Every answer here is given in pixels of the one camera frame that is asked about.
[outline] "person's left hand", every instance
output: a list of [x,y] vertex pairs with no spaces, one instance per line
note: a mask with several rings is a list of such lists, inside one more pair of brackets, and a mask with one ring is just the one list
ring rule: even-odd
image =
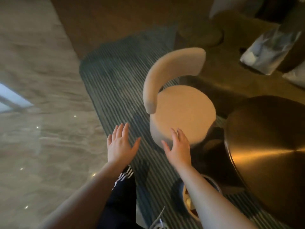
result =
[[129,124],[116,126],[113,133],[107,138],[108,162],[114,162],[124,169],[135,157],[141,138],[139,137],[133,147],[128,142]]

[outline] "green striped rug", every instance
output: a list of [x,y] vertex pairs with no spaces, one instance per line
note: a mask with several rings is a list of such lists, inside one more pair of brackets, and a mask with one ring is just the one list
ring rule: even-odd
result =
[[[149,115],[142,101],[146,74],[158,58],[173,50],[175,34],[176,27],[161,27],[102,44],[82,61],[80,74],[105,133],[110,134],[116,125],[129,122],[131,143],[142,137],[132,169],[137,181],[138,205],[147,225],[165,206],[162,218],[170,228],[201,228],[177,208],[179,177],[151,138]],[[172,80],[166,86],[176,84]],[[288,228],[262,211],[248,193],[226,197],[259,228]]]

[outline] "round chair seat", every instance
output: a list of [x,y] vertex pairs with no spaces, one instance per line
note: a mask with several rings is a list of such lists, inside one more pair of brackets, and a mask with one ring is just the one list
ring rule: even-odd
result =
[[162,147],[161,140],[172,145],[170,128],[180,128],[193,146],[204,140],[215,120],[215,107],[204,93],[190,86],[176,85],[158,94],[156,112],[150,115],[150,132]]

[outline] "black pants with white stripes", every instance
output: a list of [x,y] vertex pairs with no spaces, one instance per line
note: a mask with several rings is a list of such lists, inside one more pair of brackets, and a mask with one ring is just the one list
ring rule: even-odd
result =
[[127,166],[112,189],[112,193],[99,219],[97,229],[143,229],[135,222],[136,204],[135,176],[131,167]]

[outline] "beige upholstered chair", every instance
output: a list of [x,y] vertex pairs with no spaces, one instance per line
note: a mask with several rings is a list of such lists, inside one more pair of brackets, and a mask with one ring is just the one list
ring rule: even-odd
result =
[[149,70],[143,101],[150,114],[150,133],[158,146],[162,147],[161,140],[172,145],[170,128],[183,130],[190,145],[194,146],[205,138],[216,120],[213,103],[196,88],[176,85],[159,92],[171,79],[198,75],[205,59],[204,49],[186,48],[164,55]]

